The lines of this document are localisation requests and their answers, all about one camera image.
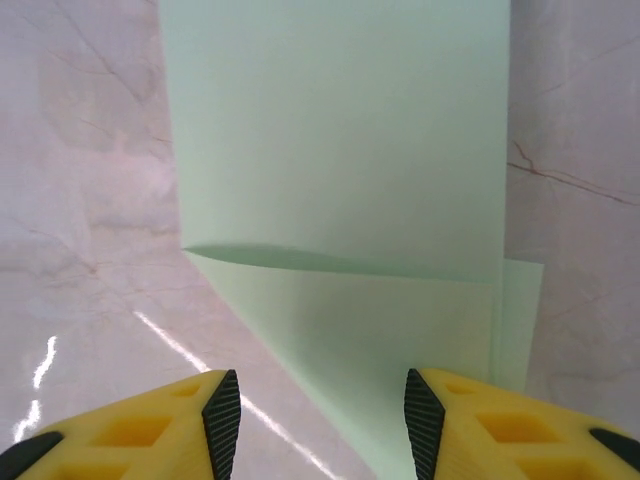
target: marble floor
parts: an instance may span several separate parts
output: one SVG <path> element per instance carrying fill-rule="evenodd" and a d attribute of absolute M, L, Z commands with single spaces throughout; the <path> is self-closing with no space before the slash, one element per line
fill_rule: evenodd
<path fill-rule="evenodd" d="M 154 1 L 4 0 L 0 66 L 0 449 L 234 367 L 234 478 L 372 478 L 179 251 Z M 513 0 L 506 254 L 546 264 L 528 392 L 636 436 L 639 83 L 636 0 Z"/>

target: marble wall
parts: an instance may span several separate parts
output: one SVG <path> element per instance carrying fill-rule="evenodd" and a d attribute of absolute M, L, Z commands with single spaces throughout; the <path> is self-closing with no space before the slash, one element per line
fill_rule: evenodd
<path fill-rule="evenodd" d="M 238 479 L 372 474 L 178 250 L 152 0 L 0 2 L 0 449 L 238 369 Z M 529 393 L 640 435 L 640 3 L 514 0 L 507 255 L 547 265 Z"/>

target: black rubber pad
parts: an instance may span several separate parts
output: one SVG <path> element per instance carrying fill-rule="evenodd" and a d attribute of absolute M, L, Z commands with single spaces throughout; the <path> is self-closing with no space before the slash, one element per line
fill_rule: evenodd
<path fill-rule="evenodd" d="M 215 480 L 229 480 L 240 428 L 240 389 L 235 370 L 229 370 L 202 410 L 204 431 Z"/>
<path fill-rule="evenodd" d="M 0 480 L 16 480 L 63 438 L 60 432 L 47 432 L 5 450 L 0 454 Z"/>
<path fill-rule="evenodd" d="M 420 373 L 409 370 L 404 392 L 404 419 L 418 480 L 433 480 L 444 428 L 445 409 Z"/>
<path fill-rule="evenodd" d="M 640 472 L 640 442 L 604 428 L 592 428 L 589 433 L 621 460 Z"/>

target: white marble surface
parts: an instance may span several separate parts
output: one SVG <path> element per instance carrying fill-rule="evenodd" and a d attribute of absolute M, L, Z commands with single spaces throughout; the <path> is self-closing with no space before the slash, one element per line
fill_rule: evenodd
<path fill-rule="evenodd" d="M 639 80 L 636 0 L 514 0 L 507 254 L 547 265 L 528 388 L 636 435 Z M 372 478 L 179 253 L 155 4 L 1 1 L 0 85 L 0 449 L 233 366 L 234 478 Z"/>

